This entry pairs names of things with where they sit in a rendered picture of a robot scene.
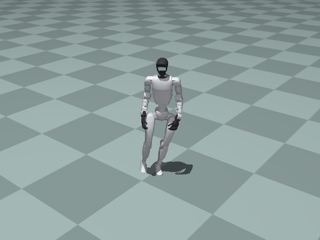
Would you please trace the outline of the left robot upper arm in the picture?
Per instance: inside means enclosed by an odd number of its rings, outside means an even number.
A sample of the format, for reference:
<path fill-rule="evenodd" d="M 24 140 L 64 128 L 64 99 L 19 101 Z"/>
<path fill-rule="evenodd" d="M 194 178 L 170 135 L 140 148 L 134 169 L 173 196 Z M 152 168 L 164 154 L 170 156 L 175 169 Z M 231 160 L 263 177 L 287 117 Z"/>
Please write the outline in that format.
<path fill-rule="evenodd" d="M 181 102 L 181 96 L 182 96 L 182 86 L 181 86 L 181 80 L 178 77 L 172 77 L 172 84 L 175 86 L 175 101 Z"/>

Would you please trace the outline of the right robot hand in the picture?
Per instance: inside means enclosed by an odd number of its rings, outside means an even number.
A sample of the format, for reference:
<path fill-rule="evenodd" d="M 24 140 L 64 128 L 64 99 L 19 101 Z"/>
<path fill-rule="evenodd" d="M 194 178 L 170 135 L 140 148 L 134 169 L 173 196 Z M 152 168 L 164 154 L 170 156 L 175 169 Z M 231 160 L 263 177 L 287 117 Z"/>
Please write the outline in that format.
<path fill-rule="evenodd" d="M 146 127 L 146 125 L 145 125 L 145 123 L 148 124 L 148 123 L 145 121 L 145 117 L 146 117 L 146 111 L 143 111 L 143 112 L 142 112 L 142 115 L 141 115 L 142 128 L 145 129 L 145 130 L 148 130 L 148 127 Z"/>

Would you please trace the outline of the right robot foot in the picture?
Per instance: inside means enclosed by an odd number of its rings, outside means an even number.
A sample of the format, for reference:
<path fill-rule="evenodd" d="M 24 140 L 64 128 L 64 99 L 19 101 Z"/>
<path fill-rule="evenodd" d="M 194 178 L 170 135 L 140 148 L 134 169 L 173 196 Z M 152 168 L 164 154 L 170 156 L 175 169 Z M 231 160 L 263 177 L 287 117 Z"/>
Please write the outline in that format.
<path fill-rule="evenodd" d="M 143 159 L 143 158 L 142 158 Z M 140 165 L 140 171 L 142 172 L 142 173 L 145 173 L 145 172 L 147 172 L 147 165 L 146 165 L 146 162 L 144 163 L 144 161 L 143 161 L 143 164 L 142 164 L 142 159 L 140 160 L 140 163 L 141 163 L 141 165 Z"/>

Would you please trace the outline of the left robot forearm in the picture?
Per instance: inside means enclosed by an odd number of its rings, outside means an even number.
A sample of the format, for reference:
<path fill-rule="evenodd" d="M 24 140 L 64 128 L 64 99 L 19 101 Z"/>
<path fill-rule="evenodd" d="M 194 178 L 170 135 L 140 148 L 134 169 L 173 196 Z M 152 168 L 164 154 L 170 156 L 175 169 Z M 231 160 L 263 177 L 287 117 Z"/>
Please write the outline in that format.
<path fill-rule="evenodd" d="M 181 102 L 176 103 L 176 115 L 177 119 L 180 120 L 182 118 L 183 109 L 183 96 L 181 95 Z"/>

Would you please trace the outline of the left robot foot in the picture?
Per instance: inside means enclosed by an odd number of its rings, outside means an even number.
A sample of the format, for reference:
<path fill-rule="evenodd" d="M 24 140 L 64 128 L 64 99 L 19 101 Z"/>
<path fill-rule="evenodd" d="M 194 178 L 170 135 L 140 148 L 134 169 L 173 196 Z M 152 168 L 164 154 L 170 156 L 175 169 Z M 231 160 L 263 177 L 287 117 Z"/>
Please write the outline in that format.
<path fill-rule="evenodd" d="M 161 169 L 161 166 L 157 166 L 157 163 L 154 165 L 154 168 L 155 168 L 155 173 L 157 176 L 162 176 L 163 175 L 163 172 L 162 172 L 162 169 Z"/>

